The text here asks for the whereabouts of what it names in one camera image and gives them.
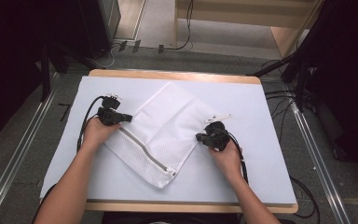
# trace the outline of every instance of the black cable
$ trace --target black cable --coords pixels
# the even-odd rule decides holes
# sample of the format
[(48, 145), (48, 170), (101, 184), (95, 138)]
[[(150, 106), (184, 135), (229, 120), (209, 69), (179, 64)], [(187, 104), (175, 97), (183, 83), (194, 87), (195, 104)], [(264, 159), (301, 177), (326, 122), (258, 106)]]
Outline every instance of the black cable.
[(271, 117), (274, 115), (274, 113), (278, 110), (278, 107), (281, 103), (283, 103), (286, 99), (281, 100), (279, 103), (277, 103), (277, 106), (275, 106), (275, 109), (271, 113)]
[[(275, 119), (276, 116), (278, 116), (279, 114), (281, 114), (281, 113), (283, 112), (282, 124), (281, 124), (281, 133), (280, 133), (280, 137), (279, 137), (279, 142), (281, 142), (281, 140), (282, 140), (284, 118), (285, 118), (285, 116), (286, 116), (286, 113), (287, 113), (287, 111), (288, 111), (290, 105), (291, 105), (292, 103), (294, 103), (294, 102), (295, 102), (295, 101), (292, 100), (284, 110), (280, 111), (278, 114), (276, 114), (276, 115), (272, 118), (272, 119)], [(315, 214), (315, 212), (316, 212), (316, 214), (317, 214), (317, 223), (319, 224), (319, 223), (321, 222), (321, 213), (320, 213), (318, 204), (316, 203), (316, 200), (314, 199), (312, 193), (311, 193), (310, 190), (307, 188), (307, 186), (306, 186), (305, 184), (303, 184), (301, 181), (299, 181), (299, 180), (293, 178), (293, 177), (290, 176), (290, 175), (289, 175), (289, 177), (290, 177), (291, 180), (293, 180), (297, 185), (299, 185), (299, 186), (304, 190), (304, 192), (310, 197), (310, 200), (311, 200), (312, 203), (313, 203), (313, 210), (312, 210), (312, 212), (311, 212), (309, 215), (302, 216), (302, 215), (297, 214), (297, 213), (295, 213), (294, 215), (297, 216), (297, 217), (301, 217), (301, 218), (309, 218), (309, 217), (312, 217), (312, 216)]]
[[(267, 63), (272, 63), (272, 62), (281, 62), (282, 65), (284, 65), (284, 62), (282, 60), (269, 60), (269, 61), (266, 61), (264, 62), (263, 64), (261, 64), (261, 67), (260, 69), (263, 69), (263, 67), (267, 64)], [(283, 75), (283, 72), (281, 71), (281, 68), (278, 67), (278, 71), (281, 73), (281, 75)]]
[(266, 91), (264, 92), (265, 95), (275, 94), (275, 93), (282, 93), (282, 92), (295, 92), (295, 91)]
[(296, 99), (295, 96), (290, 96), (290, 95), (277, 95), (277, 96), (266, 97), (266, 100), (274, 99), (274, 98), (283, 98), (283, 97), (287, 97), (287, 98), (291, 98), (291, 99)]
[[(185, 42), (185, 44), (179, 48), (168, 48), (168, 49), (163, 49), (163, 50), (179, 50), (184, 48), (188, 42), (190, 41), (190, 25), (191, 25), (191, 17), (193, 15), (193, 7), (194, 7), (194, 0), (191, 0), (190, 3), (188, 4), (188, 8), (187, 8), (187, 16), (186, 16), (186, 22), (187, 22), (187, 41)], [(159, 48), (153, 48), (153, 47), (139, 47), (139, 49), (159, 49)]]
[(293, 177), (290, 176), (290, 175), (289, 175), (289, 177), (290, 177), (290, 179), (293, 180), (299, 187), (301, 187), (301, 188), (304, 190), (304, 192), (310, 197), (310, 200), (311, 200), (312, 203), (313, 203), (313, 210), (312, 210), (312, 212), (311, 212), (309, 215), (302, 216), (302, 215), (300, 215), (300, 214), (298, 214), (298, 213), (294, 213), (294, 215), (297, 216), (297, 217), (308, 218), (308, 217), (312, 217), (313, 214), (315, 214), (315, 212), (316, 212), (317, 223), (318, 223), (318, 224), (321, 223), (321, 211), (319, 210), (319, 206), (318, 206), (318, 204), (316, 203), (316, 200), (315, 200), (315, 198), (313, 197), (313, 195), (312, 195), (312, 193), (310, 192), (310, 190), (309, 190), (309, 189), (307, 188), (307, 186), (306, 186), (304, 183), (302, 183), (301, 181), (299, 181), (299, 180), (293, 178)]
[(281, 132), (280, 132), (280, 135), (279, 135), (279, 143), (280, 143), (281, 140), (282, 140), (284, 117), (286, 116), (286, 113), (287, 113), (287, 111), (289, 110), (290, 105), (292, 105), (292, 103), (294, 103), (294, 102), (295, 102), (295, 101), (290, 102), (290, 104), (284, 109), (284, 113), (283, 113), (283, 117), (282, 117), (282, 123), (281, 123)]
[(84, 119), (83, 119), (83, 124), (81, 125), (79, 138), (77, 139), (77, 150), (76, 150), (76, 151), (78, 151), (78, 150), (80, 149), (80, 147), (81, 147), (81, 143), (82, 143), (82, 141), (83, 141), (83, 133), (84, 133), (84, 131), (85, 131), (85, 129), (86, 129), (87, 124), (90, 122), (89, 120), (87, 120), (87, 118), (89, 117), (89, 113), (90, 113), (92, 107), (94, 106), (95, 102), (97, 102), (99, 99), (104, 99), (104, 97), (103, 97), (103, 96), (98, 96), (98, 97), (91, 103), (91, 105), (89, 106), (89, 110), (87, 111), (86, 116), (85, 116)]
[(234, 145), (236, 146), (236, 148), (238, 150), (238, 153), (240, 154), (240, 161), (241, 161), (241, 168), (242, 168), (243, 178), (245, 179), (246, 183), (249, 183), (248, 173), (246, 171), (246, 165), (245, 165), (245, 161), (243, 160), (243, 155), (242, 155), (240, 145), (238, 144), (237, 139), (235, 139), (235, 137), (234, 137), (234, 135), (232, 135), (232, 133), (228, 133), (228, 137), (234, 143)]
[[(112, 49), (113, 48), (116, 48), (116, 47), (118, 47), (118, 46), (120, 46), (120, 44), (119, 43), (113, 43), (112, 44), (112, 46), (110, 47), (110, 50), (107, 50), (107, 51), (110, 51), (111, 53), (112, 53)], [(76, 59), (73, 59), (73, 60), (69, 60), (69, 59), (65, 59), (66, 61), (69, 61), (70, 63), (79, 63), (79, 61), (78, 60), (76, 60)]]
[(294, 101), (292, 101), (291, 103), (289, 103), (289, 105), (285, 108), (285, 109), (283, 109), (283, 110), (281, 110), (280, 112), (278, 112), (276, 115), (274, 115), (273, 117), (272, 117), (272, 119), (275, 119), (278, 115), (280, 115), (281, 113), (284, 113), (284, 112), (286, 112), (287, 110), (288, 110), (288, 108), (289, 108), (289, 106), (293, 103)]

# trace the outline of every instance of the tracking device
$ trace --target tracking device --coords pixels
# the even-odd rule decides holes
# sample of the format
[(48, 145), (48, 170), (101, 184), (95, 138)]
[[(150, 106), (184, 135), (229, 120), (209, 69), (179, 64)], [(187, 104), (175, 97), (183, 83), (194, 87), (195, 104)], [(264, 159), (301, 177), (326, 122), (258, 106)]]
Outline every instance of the tracking device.
[(225, 116), (213, 116), (211, 119), (207, 119), (205, 123), (209, 123), (205, 127), (206, 133), (197, 133), (197, 141), (201, 142), (203, 145), (213, 148), (216, 151), (223, 151), (229, 140), (232, 140), (239, 152), (239, 159), (241, 161), (242, 175), (247, 183), (249, 183), (248, 175), (246, 172), (245, 161), (242, 156), (240, 145), (238, 144), (237, 139), (226, 130), (225, 125), (221, 121), (222, 119), (231, 118), (231, 115)]
[(86, 130), (86, 126), (90, 120), (90, 119), (88, 119), (89, 113), (90, 113), (92, 107), (94, 106), (95, 102), (97, 102), (100, 99), (103, 99), (102, 105), (98, 108), (97, 114), (92, 116), (92, 118), (98, 115), (98, 119), (101, 121), (102, 124), (104, 124), (106, 126), (111, 126), (111, 125), (114, 125), (114, 124), (117, 124), (117, 123), (120, 123), (123, 121), (126, 121), (126, 122), (132, 121), (131, 115), (121, 114), (116, 111), (118, 109), (118, 107), (120, 106), (120, 101), (118, 99), (121, 99), (117, 95), (107, 93), (105, 96), (97, 97), (89, 106), (89, 110), (87, 111), (86, 116), (83, 119), (83, 124), (80, 129), (80, 135), (79, 135), (79, 138), (77, 139), (77, 151), (81, 147), (81, 144), (83, 141), (83, 133)]

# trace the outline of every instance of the table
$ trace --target table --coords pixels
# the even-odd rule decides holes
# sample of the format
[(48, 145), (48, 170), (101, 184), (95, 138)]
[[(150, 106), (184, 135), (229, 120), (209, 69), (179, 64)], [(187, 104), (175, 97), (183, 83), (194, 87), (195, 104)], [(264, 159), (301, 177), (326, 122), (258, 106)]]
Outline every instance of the table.
[[(127, 84), (131, 84), (131, 82), (140, 82), (140, 81), (147, 81), (147, 79), (150, 79), (150, 83), (159, 83), (159, 82), (165, 82), (165, 80), (169, 80), (169, 81), (179, 81), (182, 82), (184, 80), (184, 82), (182, 82), (182, 84), (186, 84), (186, 85), (205, 85), (205, 84), (210, 84), (210, 83), (214, 83), (214, 85), (221, 85), (223, 83), (232, 83), (235, 85), (240, 85), (240, 84), (252, 84), (252, 87), (257, 88), (258, 90), (260, 90), (260, 80), (256, 77), (240, 77), (240, 76), (223, 76), (223, 75), (212, 75), (212, 74), (196, 74), (196, 73), (176, 73), (176, 72), (153, 72), (153, 71), (139, 71), (139, 70), (132, 70), (132, 71), (115, 71), (115, 70), (93, 70), (89, 73), (90, 77), (111, 77), (112, 79), (114, 79), (114, 81), (116, 83), (122, 82), (122, 83), (127, 83)], [(79, 101), (76, 100), (74, 102), (74, 105), (72, 107), (72, 111), (77, 111), (77, 106), (79, 105)], [(122, 112), (122, 113), (128, 113), (127, 111), (125, 111), (127, 108), (125, 107), (125, 103), (123, 102), (121, 104), (121, 111), (120, 109), (118, 111)], [(68, 119), (68, 123), (67, 126), (71, 126), (73, 125), (73, 121), (70, 120), (70, 118)], [(66, 139), (67, 133), (64, 132), (62, 139)], [(237, 139), (239, 140), (239, 142), (241, 143), (241, 136), (237, 137)], [(277, 141), (275, 142), (276, 139), (272, 139), (272, 144), (278, 144)], [(61, 144), (67, 144), (67, 146), (69, 148), (74, 147), (75, 146), (75, 142), (72, 143), (72, 140), (70, 141), (71, 143), (68, 143), (67, 140), (61, 140), (60, 145)], [(60, 178), (60, 176), (63, 174), (63, 172), (66, 170), (65, 165), (68, 166), (70, 161), (72, 160), (72, 158), (75, 156), (75, 152), (73, 150), (62, 150), (57, 149), (56, 155), (53, 158), (53, 161), (48, 169), (48, 174), (47, 177), (45, 178), (45, 183), (44, 183), (44, 187), (42, 188), (42, 193), (41, 196), (43, 197), (44, 193), (46, 193), (46, 190), (49, 188), (49, 186), (51, 186), (52, 184), (54, 184), (56, 181), (58, 181), (58, 179)], [(279, 153), (277, 154), (277, 161), (279, 163), (283, 163), (284, 169), (285, 169), (285, 165), (284, 165), (284, 161), (282, 159), (282, 153), (280, 152), (280, 148), (278, 145)], [(193, 154), (195, 155), (205, 155), (203, 152), (203, 150), (194, 150)], [(205, 164), (205, 166), (202, 164), (200, 165), (200, 172), (205, 172), (205, 169), (217, 169), (215, 168), (215, 165), (212, 163), (210, 163), (210, 160), (205, 160), (204, 158), (201, 158), (201, 160), (197, 159), (196, 156), (190, 155), (190, 157), (187, 159), (186, 163), (188, 164), (199, 164), (200, 162), (204, 162), (203, 164)], [(106, 160), (110, 160), (107, 159), (109, 156), (112, 156), (113, 153), (109, 152), (108, 150), (105, 150), (104, 148), (100, 149), (96, 155), (96, 161), (94, 162), (94, 164), (96, 164), (97, 167), (94, 167), (95, 170), (99, 170), (99, 171), (105, 171), (106, 172), (106, 167), (100, 168), (99, 166), (103, 166), (103, 164), (106, 164)], [(63, 167), (60, 168), (59, 171), (57, 171), (57, 164), (60, 164), (60, 162), (64, 162), (66, 163)], [(175, 192), (177, 194), (181, 194), (183, 192), (180, 192), (180, 190), (178, 190), (178, 188), (176, 188), (176, 184), (174, 185), (173, 183), (176, 182), (182, 182), (179, 184), (183, 185), (183, 180), (188, 181), (186, 178), (189, 174), (189, 165), (184, 166), (182, 168), (182, 170), (180, 171), (179, 175), (173, 180), (173, 182), (167, 186), (166, 188), (164, 188), (163, 190), (167, 192), (167, 195), (164, 195), (165, 192), (160, 193), (160, 190), (156, 189), (155, 187), (151, 188), (149, 186), (141, 186), (144, 182), (142, 182), (143, 180), (139, 180), (140, 178), (138, 176), (136, 176), (136, 174), (133, 174), (131, 171), (126, 171), (124, 168), (120, 165), (120, 160), (116, 160), (115, 162), (112, 162), (113, 164), (109, 164), (108, 166), (110, 167), (110, 170), (113, 170), (113, 172), (111, 172), (111, 175), (118, 175), (121, 176), (124, 175), (123, 173), (127, 172), (126, 181), (129, 181), (129, 183), (131, 183), (131, 185), (126, 185), (121, 183), (122, 181), (116, 182), (116, 183), (109, 183), (109, 182), (105, 182), (104, 184), (101, 185), (93, 185), (91, 184), (89, 186), (90, 190), (89, 190), (89, 196), (91, 194), (93, 194), (92, 192), (97, 192), (96, 194), (99, 194), (100, 191), (121, 191), (124, 190), (122, 188), (135, 188), (136, 192), (134, 191), (133, 194), (142, 194), (143, 199), (142, 200), (134, 200), (132, 199), (128, 199), (131, 196), (127, 195), (127, 196), (123, 196), (122, 197), (122, 193), (117, 193), (117, 192), (110, 192), (111, 194), (115, 194), (114, 196), (110, 196), (110, 197), (115, 197), (114, 200), (109, 200), (109, 199), (89, 199), (86, 205), (86, 209), (88, 210), (97, 210), (97, 211), (133, 211), (133, 212), (200, 212), (200, 213), (241, 213), (241, 208), (239, 207), (238, 203), (234, 203), (232, 202), (232, 197), (235, 197), (235, 195), (233, 196), (232, 192), (228, 192), (228, 193), (223, 193), (221, 196), (218, 196), (218, 198), (220, 197), (220, 199), (218, 199), (217, 202), (189, 202), (188, 200), (183, 200), (183, 201), (179, 201), (178, 199), (180, 199), (180, 195), (175, 195), (174, 197), (172, 195), (169, 195), (170, 192)], [(256, 184), (258, 179), (263, 179), (263, 178), (257, 178), (255, 177), (255, 170), (253, 170), (253, 172), (248, 172), (248, 176), (250, 179), (250, 182), (253, 182), (254, 185)], [(94, 175), (91, 175), (91, 183), (102, 183), (104, 182), (104, 180), (107, 178), (108, 176), (105, 175), (99, 175), (98, 173), (94, 172)], [(283, 179), (285, 179), (285, 181), (289, 182), (290, 185), (290, 180), (288, 179), (287, 173), (283, 174)], [(200, 179), (202, 181), (213, 181), (213, 183), (215, 183), (215, 185), (217, 187), (211, 186), (211, 189), (205, 189), (203, 191), (211, 191), (213, 192), (213, 190), (215, 190), (215, 188), (220, 188), (219, 186), (222, 185), (222, 188), (225, 188), (226, 191), (232, 191), (230, 190), (230, 187), (227, 185), (227, 182), (224, 181), (224, 177), (221, 175), (216, 175), (216, 176), (208, 176), (207, 178), (205, 176), (195, 176), (195, 178), (193, 177), (189, 177), (190, 180), (192, 180), (194, 182), (194, 179)], [(291, 189), (291, 185), (290, 185), (290, 189), (289, 189), (289, 194), (291, 197), (294, 197), (294, 193), (293, 193), (293, 189)], [(267, 207), (268, 209), (272, 212), (272, 213), (294, 213), (297, 208), (298, 205), (296, 203), (296, 198), (294, 198), (293, 200), (290, 201), (290, 203), (267, 203)]]
[[(190, 0), (175, 0), (173, 43), (178, 19), (186, 19)], [(309, 28), (323, 0), (195, 0), (192, 20), (269, 26), (283, 57)]]

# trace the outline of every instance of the white fabric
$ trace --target white fabric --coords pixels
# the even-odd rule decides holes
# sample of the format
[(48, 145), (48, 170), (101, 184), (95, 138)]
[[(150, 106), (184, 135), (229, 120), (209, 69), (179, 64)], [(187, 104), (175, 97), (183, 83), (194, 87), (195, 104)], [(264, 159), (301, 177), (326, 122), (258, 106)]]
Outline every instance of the white fabric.
[(170, 82), (133, 114), (131, 123), (122, 124), (168, 171), (150, 160), (125, 132), (115, 132), (105, 144), (144, 180), (162, 189), (177, 175), (198, 143), (196, 133), (214, 114), (197, 97)]

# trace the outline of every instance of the cable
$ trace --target cable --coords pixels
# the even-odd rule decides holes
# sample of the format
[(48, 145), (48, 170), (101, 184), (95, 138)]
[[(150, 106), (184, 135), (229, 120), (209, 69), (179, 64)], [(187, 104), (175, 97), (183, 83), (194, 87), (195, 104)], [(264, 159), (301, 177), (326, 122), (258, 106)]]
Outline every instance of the cable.
[(95, 102), (97, 102), (99, 99), (103, 99), (103, 96), (98, 96), (97, 98), (95, 98), (95, 100), (91, 103), (91, 105), (89, 106), (89, 110), (86, 113), (86, 116), (83, 119), (83, 124), (81, 125), (81, 129), (80, 129), (80, 134), (79, 134), (79, 138), (77, 139), (77, 150), (78, 151), (81, 147), (81, 143), (83, 141), (83, 133), (86, 129), (86, 126), (89, 124), (90, 120), (87, 120), (89, 113), (92, 109), (92, 107), (94, 106)]
[[(282, 60), (269, 60), (264, 62), (263, 64), (261, 64), (260, 66), (260, 70), (263, 69), (263, 67), (267, 64), (267, 63), (272, 63), (272, 62), (281, 62), (282, 64), (284, 64), (284, 62)], [(278, 67), (278, 71), (281, 73), (281, 75), (283, 75), (283, 72), (281, 71), (281, 68)]]
[(235, 139), (234, 135), (232, 135), (232, 133), (228, 133), (228, 137), (231, 139), (231, 141), (234, 143), (235, 147), (238, 150), (238, 153), (240, 154), (240, 161), (241, 161), (241, 168), (242, 168), (242, 174), (243, 174), (243, 178), (245, 179), (246, 183), (249, 183), (248, 180), (248, 173), (246, 171), (246, 165), (245, 165), (245, 161), (243, 160), (243, 156), (242, 156), (242, 151), (240, 148), (240, 145), (237, 142), (237, 139)]
[(281, 101), (277, 104), (277, 106), (275, 106), (275, 109), (274, 109), (274, 111), (272, 111), (271, 116), (274, 115), (274, 113), (277, 111), (279, 105), (280, 105), (281, 103), (283, 103), (285, 100), (286, 100), (286, 99), (281, 100)]
[(270, 94), (282, 93), (282, 92), (295, 92), (295, 91), (266, 91), (266, 92), (264, 92), (264, 94), (270, 95)]
[(115, 57), (113, 56), (113, 50), (116, 49), (116, 48), (118, 48), (118, 47), (120, 47), (120, 45), (119, 45), (119, 44), (116, 44), (115, 46), (112, 46), (112, 49), (110, 50), (110, 55), (112, 56), (112, 62), (111, 62), (110, 64), (108, 64), (108, 65), (102, 65), (102, 64), (100, 64), (100, 63), (97, 63), (97, 62), (94, 61), (94, 60), (91, 60), (91, 61), (94, 62), (94, 63), (96, 63), (97, 65), (101, 66), (102, 68), (108, 68), (108, 67), (112, 66), (113, 63), (115, 63)]
[(309, 189), (307, 188), (307, 186), (306, 186), (304, 183), (302, 183), (301, 181), (299, 181), (299, 180), (293, 178), (293, 177), (290, 176), (290, 175), (289, 175), (289, 177), (290, 177), (290, 179), (291, 179), (293, 182), (295, 182), (299, 187), (301, 187), (301, 188), (304, 190), (304, 192), (308, 195), (308, 197), (310, 197), (310, 200), (311, 200), (312, 203), (313, 203), (313, 210), (312, 210), (312, 212), (311, 212), (309, 215), (302, 216), (302, 215), (300, 215), (300, 214), (298, 214), (298, 213), (294, 213), (294, 215), (297, 216), (297, 217), (308, 218), (308, 217), (312, 217), (313, 214), (315, 214), (315, 212), (316, 212), (317, 223), (318, 223), (318, 224), (321, 223), (321, 212), (320, 212), (319, 206), (318, 206), (318, 204), (316, 203), (316, 200), (315, 200), (315, 198), (313, 197), (313, 195), (312, 195), (312, 193), (310, 192), (310, 190), (309, 190)]
[(274, 99), (274, 98), (283, 98), (283, 97), (287, 97), (287, 98), (291, 98), (291, 99), (296, 99), (295, 96), (289, 96), (289, 95), (277, 95), (277, 96), (270, 96), (267, 97), (266, 100), (270, 100), (270, 99)]
[(284, 117), (286, 116), (286, 113), (287, 113), (287, 110), (289, 109), (290, 105), (292, 105), (292, 103), (294, 103), (295, 101), (292, 101), (290, 102), (290, 104), (284, 109), (284, 113), (283, 113), (283, 117), (282, 117), (282, 123), (281, 123), (281, 132), (280, 132), (280, 135), (279, 135), (279, 143), (282, 141), (282, 133), (283, 133), (283, 122), (284, 122)]
[[(292, 105), (292, 103), (294, 103), (294, 102), (295, 102), (295, 100), (292, 100), (284, 110), (278, 112), (275, 116), (272, 117), (272, 119), (275, 119), (279, 114), (283, 113), (282, 123), (281, 123), (281, 132), (280, 132), (280, 137), (279, 137), (279, 143), (281, 143), (281, 140), (282, 140), (284, 118), (285, 118), (285, 116), (286, 116), (286, 113), (287, 113), (287, 111), (288, 111), (290, 105)], [(312, 210), (312, 212), (311, 212), (309, 215), (302, 216), (302, 215), (297, 214), (297, 213), (295, 213), (294, 215), (297, 216), (297, 217), (301, 217), (301, 218), (308, 218), (308, 217), (312, 217), (312, 216), (315, 214), (315, 212), (316, 212), (316, 214), (317, 214), (317, 223), (319, 224), (319, 223), (321, 222), (321, 213), (320, 213), (318, 204), (316, 203), (316, 200), (314, 199), (312, 193), (311, 193), (310, 190), (307, 188), (307, 186), (306, 186), (305, 184), (303, 184), (301, 181), (299, 181), (299, 180), (293, 178), (293, 177), (290, 176), (290, 175), (289, 175), (289, 177), (290, 177), (291, 180), (293, 180), (297, 185), (299, 185), (299, 186), (304, 190), (304, 192), (310, 197), (310, 199), (311, 199), (311, 201), (312, 201), (312, 203), (313, 203), (313, 210)]]
[[(191, 25), (191, 17), (193, 15), (193, 7), (194, 7), (194, 0), (190, 0), (190, 3), (188, 4), (187, 7), (187, 16), (186, 16), (186, 23), (187, 23), (187, 41), (185, 42), (185, 44), (179, 48), (168, 48), (168, 49), (163, 49), (163, 50), (179, 50), (179, 49), (183, 49), (188, 42), (190, 42), (191, 44), (191, 48), (193, 49), (193, 42), (190, 41), (190, 25)], [(159, 49), (159, 48), (153, 48), (153, 47), (139, 47), (139, 49)]]

